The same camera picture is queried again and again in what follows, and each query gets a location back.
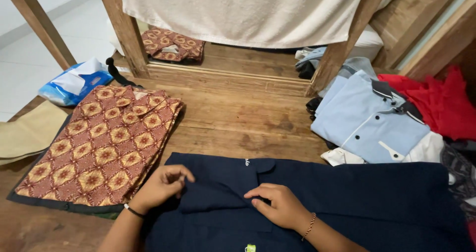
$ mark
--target navy blue shirt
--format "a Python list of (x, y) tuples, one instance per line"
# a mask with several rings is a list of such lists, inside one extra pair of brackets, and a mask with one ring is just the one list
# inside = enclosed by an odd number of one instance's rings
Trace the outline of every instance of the navy blue shirt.
[(288, 186), (310, 212), (369, 251), (473, 251), (440, 164), (332, 167), (182, 153), (166, 164), (185, 165), (196, 182), (155, 211), (147, 251), (243, 251), (247, 244), (259, 252), (315, 251), (243, 198), (263, 182)]

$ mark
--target black bracelet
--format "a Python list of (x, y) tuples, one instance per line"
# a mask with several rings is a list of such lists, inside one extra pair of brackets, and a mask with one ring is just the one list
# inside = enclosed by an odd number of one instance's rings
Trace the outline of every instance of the black bracelet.
[(140, 217), (141, 219), (144, 218), (145, 215), (142, 215), (142, 214), (139, 214), (138, 212), (136, 212), (134, 209), (130, 208), (130, 206), (128, 204), (124, 204), (124, 207), (129, 210), (132, 214)]

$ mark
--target green tag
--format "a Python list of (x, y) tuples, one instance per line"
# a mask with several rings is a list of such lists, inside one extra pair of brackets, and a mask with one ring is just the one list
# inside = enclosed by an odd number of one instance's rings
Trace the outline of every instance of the green tag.
[(256, 246), (253, 244), (248, 244), (246, 247), (246, 252), (256, 252)]

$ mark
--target folded batik shirt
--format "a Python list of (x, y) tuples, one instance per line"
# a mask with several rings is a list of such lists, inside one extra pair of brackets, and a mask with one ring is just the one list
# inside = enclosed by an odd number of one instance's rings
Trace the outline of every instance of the folded batik shirt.
[(182, 103), (164, 91), (98, 86), (15, 188), (87, 206), (128, 202), (161, 152)]

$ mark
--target clothing label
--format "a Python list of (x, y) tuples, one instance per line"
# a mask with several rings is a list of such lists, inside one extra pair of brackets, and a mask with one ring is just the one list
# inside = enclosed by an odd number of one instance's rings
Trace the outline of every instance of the clothing label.
[(256, 246), (253, 244), (248, 244), (245, 248), (245, 252), (256, 252)]
[(179, 53), (178, 48), (179, 47), (177, 47), (177, 45), (171, 45), (171, 46), (162, 48), (162, 50), (160, 52), (169, 52), (169, 53), (178, 54)]

